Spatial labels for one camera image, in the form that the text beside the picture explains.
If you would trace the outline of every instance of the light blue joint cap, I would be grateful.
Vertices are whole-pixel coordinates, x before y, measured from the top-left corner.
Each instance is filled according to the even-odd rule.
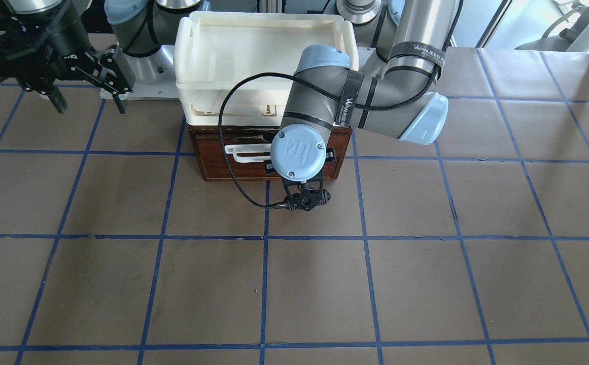
[[[447,118],[447,97],[435,92],[423,110],[400,137],[400,141],[430,144],[436,141]]]
[[[350,69],[351,58],[346,52],[328,44],[313,44],[301,53],[301,60],[299,60],[299,66],[296,68],[294,74],[296,75],[306,69],[320,67],[322,65],[340,65]]]
[[[389,15],[394,20],[396,27],[400,24],[400,16],[403,15],[403,8],[405,7],[405,0],[391,0],[389,2]]]
[[[287,180],[305,181],[324,167],[326,143],[313,127],[290,124],[274,137],[269,151],[274,169]]]
[[[105,13],[111,25],[119,25],[134,18],[145,9],[148,0],[105,0]]]

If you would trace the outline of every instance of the black strap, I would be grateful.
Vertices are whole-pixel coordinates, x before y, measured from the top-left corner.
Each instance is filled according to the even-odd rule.
[[[391,49],[389,60],[401,56],[417,56],[430,62],[434,62],[438,67],[443,68],[445,65],[445,52],[440,49],[420,42],[402,42],[396,44]]]
[[[323,120],[320,120],[319,118],[315,118],[315,117],[309,116],[307,114],[301,114],[301,113],[296,113],[296,112],[285,112],[285,113],[283,113],[283,118],[297,118],[297,119],[305,120],[306,122],[310,122],[312,124],[317,124],[321,127],[324,127],[325,129],[328,129],[329,131],[333,130],[333,125],[331,123],[326,123]]]
[[[360,93],[360,88],[362,87],[362,80],[364,80],[364,74],[353,71],[352,69],[348,70],[348,75],[341,91],[337,114],[335,115],[336,125],[348,128],[353,115],[353,109],[355,108],[355,102],[357,102],[357,95]]]
[[[155,2],[150,2],[150,3],[148,3],[148,6],[146,6],[146,9],[148,9],[148,12],[146,12],[146,19],[148,20],[148,33],[150,33],[150,39],[152,39],[152,41],[155,42],[155,44],[161,44],[157,40],[157,35],[155,34],[155,21],[154,21],[155,4],[156,4]]]
[[[377,85],[377,77],[371,77],[371,86],[369,87],[369,93],[366,95],[366,106],[371,106],[371,102],[373,102],[373,95],[375,95],[375,86]],[[357,125],[358,128],[364,128],[364,123],[366,123],[366,118],[369,116],[369,111],[364,109],[362,111],[362,117],[360,118],[360,123]]]
[[[382,6],[380,9],[380,17],[377,20],[377,25],[375,26],[375,33],[373,34],[373,39],[371,40],[371,47],[377,46],[377,41],[380,39],[380,33],[382,32],[382,26],[385,23],[385,19],[387,18],[387,3]]]

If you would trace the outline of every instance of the drawer front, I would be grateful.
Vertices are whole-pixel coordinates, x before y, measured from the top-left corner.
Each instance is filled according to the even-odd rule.
[[[224,139],[227,145],[271,143],[276,132],[278,132],[276,128],[264,127],[229,129],[224,132]],[[351,129],[333,130],[328,146],[335,148],[337,161],[325,164],[323,172],[326,178],[337,178],[339,176],[341,164],[343,163],[350,142],[351,133]],[[222,148],[220,147],[217,129],[190,129],[189,134],[204,180],[231,180],[227,164],[222,154]],[[241,156],[261,155],[268,157],[269,153],[241,154]],[[240,163],[233,159],[233,155],[228,155],[228,157],[238,180],[281,180],[281,177],[277,173],[266,174],[262,162]]]

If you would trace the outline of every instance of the velcro strap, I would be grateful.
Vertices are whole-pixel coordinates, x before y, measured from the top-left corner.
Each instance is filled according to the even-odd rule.
[[[430,62],[434,62],[434,64],[438,65],[440,68],[443,68],[445,65],[445,52],[434,46],[420,42],[402,42],[396,44],[394,48],[391,49],[389,60],[401,56],[417,56],[424,58]]]
[[[352,69],[348,70],[348,75],[341,91],[337,114],[335,115],[334,122],[336,125],[348,128],[353,115],[353,109],[355,108],[355,102],[357,102],[357,95],[360,93],[360,88],[362,87],[362,80],[364,80],[364,74],[353,71]]]

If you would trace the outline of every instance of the white container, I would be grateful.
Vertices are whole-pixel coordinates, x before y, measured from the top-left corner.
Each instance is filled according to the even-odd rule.
[[[291,75],[303,49],[329,44],[359,58],[353,26],[335,15],[194,12],[182,18],[174,64],[179,99],[190,125],[217,125],[234,85],[260,72]],[[292,81],[263,78],[236,91],[225,125],[279,125]]]

